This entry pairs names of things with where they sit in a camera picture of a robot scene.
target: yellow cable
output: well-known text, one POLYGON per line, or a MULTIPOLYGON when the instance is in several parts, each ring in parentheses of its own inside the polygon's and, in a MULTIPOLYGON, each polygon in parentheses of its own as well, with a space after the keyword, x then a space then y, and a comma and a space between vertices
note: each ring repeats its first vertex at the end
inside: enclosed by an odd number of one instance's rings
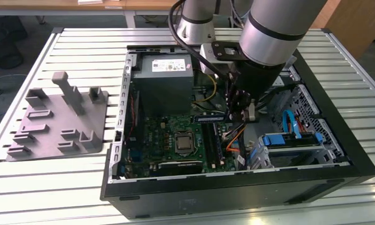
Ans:
POLYGON ((215 96, 215 94, 218 92, 218 83, 215 82, 215 79, 212 78, 211 75, 208 75, 208 74, 206 74, 206 75, 208 76, 208 78, 211 79, 211 81, 214 83, 214 91, 212 91, 212 94, 210 97, 207 97, 206 99, 196 100, 196 101, 194 101, 194 103, 206 102, 208 99, 211 99, 215 96))

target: slotted metal tabletop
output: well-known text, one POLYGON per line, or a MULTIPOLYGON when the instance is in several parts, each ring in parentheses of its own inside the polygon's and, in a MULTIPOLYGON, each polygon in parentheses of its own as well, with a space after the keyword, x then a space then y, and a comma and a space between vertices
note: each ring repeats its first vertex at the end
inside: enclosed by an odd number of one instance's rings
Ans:
MULTIPOLYGON (((216 29, 218 40, 238 41, 240 31, 216 29)), ((8 145, 28 105, 29 88, 59 94, 51 82, 67 71, 80 92, 109 92, 104 140, 113 137, 127 45, 173 44, 168 29, 64 29, 52 34, 0 124, 0 224, 116 224, 128 220, 99 199, 105 152, 65 159, 5 162, 8 145)), ((375 164, 375 82, 334 35, 310 30, 299 51, 375 164)), ((159 224, 348 224, 375 222, 375 178, 308 204, 155 218, 159 224)))

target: cpu socket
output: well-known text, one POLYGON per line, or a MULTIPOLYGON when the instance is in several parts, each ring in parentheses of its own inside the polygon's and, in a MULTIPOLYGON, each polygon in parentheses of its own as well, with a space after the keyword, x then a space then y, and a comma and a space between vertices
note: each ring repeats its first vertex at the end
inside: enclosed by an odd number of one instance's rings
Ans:
POLYGON ((183 156, 195 151, 194 133, 175 133, 175 152, 183 156))

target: power supply label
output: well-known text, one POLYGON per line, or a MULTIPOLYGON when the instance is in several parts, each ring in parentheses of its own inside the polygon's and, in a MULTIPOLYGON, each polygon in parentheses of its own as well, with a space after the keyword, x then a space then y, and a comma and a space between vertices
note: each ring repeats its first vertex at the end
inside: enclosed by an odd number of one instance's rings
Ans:
POLYGON ((153 60, 152 61, 152 72, 169 72, 169 71, 186 71, 186 60, 153 60))

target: motherboard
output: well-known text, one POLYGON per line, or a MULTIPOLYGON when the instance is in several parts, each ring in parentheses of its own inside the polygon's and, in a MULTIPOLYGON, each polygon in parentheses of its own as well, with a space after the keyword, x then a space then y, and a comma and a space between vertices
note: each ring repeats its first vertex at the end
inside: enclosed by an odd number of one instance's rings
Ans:
POLYGON ((194 116, 147 117, 143 148, 128 150, 127 170, 136 178, 235 170, 222 133, 227 125, 195 123, 194 116))

